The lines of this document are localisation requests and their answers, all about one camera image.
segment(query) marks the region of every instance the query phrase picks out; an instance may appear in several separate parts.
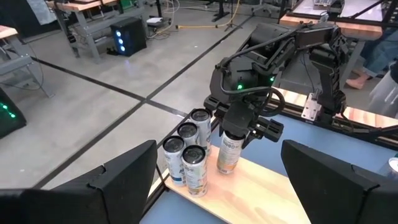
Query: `floor seam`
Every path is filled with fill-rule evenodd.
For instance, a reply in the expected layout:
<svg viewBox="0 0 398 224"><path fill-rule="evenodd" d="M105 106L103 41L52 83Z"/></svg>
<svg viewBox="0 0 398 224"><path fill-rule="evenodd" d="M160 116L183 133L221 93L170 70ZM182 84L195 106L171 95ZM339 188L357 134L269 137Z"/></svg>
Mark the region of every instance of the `floor seam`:
<svg viewBox="0 0 398 224"><path fill-rule="evenodd" d="M52 179L54 179L56 176L58 176L63 170L65 170L69 165L71 165L73 162L75 162L80 156L82 156L86 151L88 151L89 149L91 149L96 143L100 142L106 135L108 135L112 130L114 130L115 128L117 128L123 121L127 120L132 114L134 114L141 106L143 106L144 104L149 104L151 106L159 106L162 105L158 102L154 102L151 99L158 94L160 91L162 91L165 87L167 87L170 83L172 83L175 79L177 79L180 75L182 75L184 72L186 72L190 67L192 67L194 64L196 64L200 59L202 59L206 54L208 54L209 52L211 52L215 47L217 47L220 43L222 43L222 41L224 41L225 39L227 39L229 36L231 36L235 31L237 31L238 29L240 29L240 27L245 24L247 21L249 21L251 18L253 18L253 16L249 16L247 19L245 19L242 23L240 23L237 27L235 27L232 31L228 32L224 37L222 37L219 41L217 41L215 44L213 44L209 49L207 49L206 51L204 51L202 54L200 54L196 59L194 59L193 61L191 61L188 65L184 66L180 71L178 71L174 76L172 76L170 79L168 79L164 84L162 84L160 87L158 87L157 89L155 89L151 94L149 94L146 98L136 95L134 93L132 93L131 97L134 95L135 97L138 98L142 98L142 100L140 100L140 102L132 107L129 111L127 111L126 113L124 113L121 117L119 117L116 121L112 122L105 130L101 131L99 134L97 134L92 140L90 140L87 144L85 144L82 148L80 148L79 150L77 150L76 153L72 154L66 161L64 161L63 163L61 163L58 167L56 167L53 171L51 171L49 174L47 174L45 177L43 177L40 181L38 181L33 188L35 189L40 189L43 186L45 186L47 183L49 183ZM32 57L33 60L35 60L36 62L39 63L43 63L44 65L50 66L52 68L58 69L58 68L62 68L59 67L57 65L54 65L52 63L49 62L45 62L41 59ZM67 74L70 75L74 75L76 77L82 78L88 82L92 82L95 83L97 85L101 85L102 87L108 86L114 89L120 89L116 86L112 86L110 84L101 82L99 80L95 80L94 78L90 78L87 76L84 76L82 74L79 74L77 72L73 72L71 70L68 70L66 68L62 68L64 70L61 70ZM130 93L126 90L120 89L123 92L126 93ZM173 109L169 106L165 106L162 105L163 108L160 108L162 110L171 112L171 111L178 111L179 116L183 116L184 119L183 121L185 121L188 118L189 114L186 114L184 112L181 112L179 110Z"/></svg>

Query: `wooden board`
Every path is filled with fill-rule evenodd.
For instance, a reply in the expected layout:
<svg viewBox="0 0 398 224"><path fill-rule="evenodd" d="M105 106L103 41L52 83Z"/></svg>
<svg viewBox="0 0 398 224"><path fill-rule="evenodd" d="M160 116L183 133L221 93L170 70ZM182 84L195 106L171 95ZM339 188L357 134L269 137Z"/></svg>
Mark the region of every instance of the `wooden board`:
<svg viewBox="0 0 398 224"><path fill-rule="evenodd" d="M104 4L109 4L112 2L116 2L118 0L103 0ZM50 2L46 2L47 6L51 9L54 9L54 2L50 1ZM78 3L58 3L58 8L64 11L84 11L87 9L91 9L93 7L97 7L101 5L101 1L96 1L96 2L92 2L92 3L88 3L88 4L78 4Z"/></svg>
<svg viewBox="0 0 398 224"><path fill-rule="evenodd" d="M17 30L11 27L0 26L0 39L10 37L12 35L18 34Z"/></svg>
<svg viewBox="0 0 398 224"><path fill-rule="evenodd" d="M285 15L280 19L279 23L285 26L297 26L300 24L300 21L313 23L318 22L314 19ZM337 22L336 25L338 25L341 28L341 32L348 37L367 37L369 39L378 39L382 35L382 29L379 26L351 24L347 22Z"/></svg>
<svg viewBox="0 0 398 224"><path fill-rule="evenodd" d="M220 174L218 151L211 148L208 192L203 197L191 197L187 187L174 186L171 178L166 185L228 223L310 223L287 177L243 158L233 174Z"/></svg>
<svg viewBox="0 0 398 224"><path fill-rule="evenodd" d="M292 91L283 90L280 88L277 89L285 96L286 103L291 103L297 106L305 105L307 96ZM385 128L393 125L398 125L398 119L389 118L386 116L370 113L356 108L347 107L347 109L344 112L344 115L352 121L378 128Z"/></svg>

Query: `yellow cable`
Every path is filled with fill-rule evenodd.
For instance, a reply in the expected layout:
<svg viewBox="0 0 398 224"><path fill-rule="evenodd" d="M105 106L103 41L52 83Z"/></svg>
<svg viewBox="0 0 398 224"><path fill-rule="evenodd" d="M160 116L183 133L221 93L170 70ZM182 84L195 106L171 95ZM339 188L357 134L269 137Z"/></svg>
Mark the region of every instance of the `yellow cable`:
<svg viewBox="0 0 398 224"><path fill-rule="evenodd" d="M188 28L219 28L219 27L227 26L227 25L235 18L235 15L236 15L236 13L238 12L238 9L239 9L239 2L240 2L240 0L238 0L238 2L236 3L236 9L235 9L234 14L232 15L231 19L230 19L228 22L226 22L226 23L224 23L224 24L222 24L222 25L214 25L214 26L177 26L177 28L178 28L178 29L188 29Z"/></svg>

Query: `metal bracket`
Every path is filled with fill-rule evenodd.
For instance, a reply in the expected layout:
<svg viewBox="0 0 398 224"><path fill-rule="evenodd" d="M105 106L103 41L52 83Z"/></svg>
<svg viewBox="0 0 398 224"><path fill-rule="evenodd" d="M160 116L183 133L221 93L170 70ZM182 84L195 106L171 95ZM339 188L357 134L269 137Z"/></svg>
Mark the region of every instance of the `metal bracket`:
<svg viewBox="0 0 398 224"><path fill-rule="evenodd" d="M310 93L305 102L301 117L309 121L315 121L318 116L318 112L321 110L321 107L322 106L317 103L317 98L314 97L314 93Z"/></svg>

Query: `silver can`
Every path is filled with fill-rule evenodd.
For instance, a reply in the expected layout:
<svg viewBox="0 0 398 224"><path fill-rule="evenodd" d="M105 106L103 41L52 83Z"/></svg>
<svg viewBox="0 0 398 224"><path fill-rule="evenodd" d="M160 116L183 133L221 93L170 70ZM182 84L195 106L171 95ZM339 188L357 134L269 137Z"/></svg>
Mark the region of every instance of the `silver can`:
<svg viewBox="0 0 398 224"><path fill-rule="evenodd" d="M188 146L182 152L182 163L187 178L188 192L192 197L207 193L206 151L200 146Z"/></svg>
<svg viewBox="0 0 398 224"><path fill-rule="evenodd" d="M211 153L211 114L205 109L195 109L191 113L190 120L199 129L199 145L206 151L206 155Z"/></svg>
<svg viewBox="0 0 398 224"><path fill-rule="evenodd" d="M199 131L198 126L192 122L186 122L181 124L177 128L177 133L181 138L184 139L187 146L194 146L198 144Z"/></svg>
<svg viewBox="0 0 398 224"><path fill-rule="evenodd" d="M170 136L163 142L164 156L174 185L183 187L187 184L182 164L182 152L185 142L180 136Z"/></svg>
<svg viewBox="0 0 398 224"><path fill-rule="evenodd" d="M237 137L224 131L217 158L217 169L221 173L230 174L234 171L236 164L241 157L244 140L245 136Z"/></svg>
<svg viewBox="0 0 398 224"><path fill-rule="evenodd" d="M398 180L398 158L390 158L388 163L381 168L379 174L391 180Z"/></svg>

